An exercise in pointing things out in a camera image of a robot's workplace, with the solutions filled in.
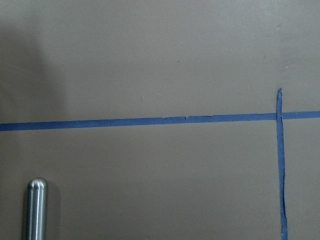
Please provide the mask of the steel muddler black tip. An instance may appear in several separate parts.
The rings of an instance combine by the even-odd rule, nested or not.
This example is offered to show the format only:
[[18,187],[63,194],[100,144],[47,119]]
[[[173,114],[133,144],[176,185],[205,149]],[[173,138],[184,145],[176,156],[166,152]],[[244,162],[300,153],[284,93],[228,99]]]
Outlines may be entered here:
[[49,184],[46,179],[36,177],[29,181],[26,189],[25,239],[45,240],[47,232]]

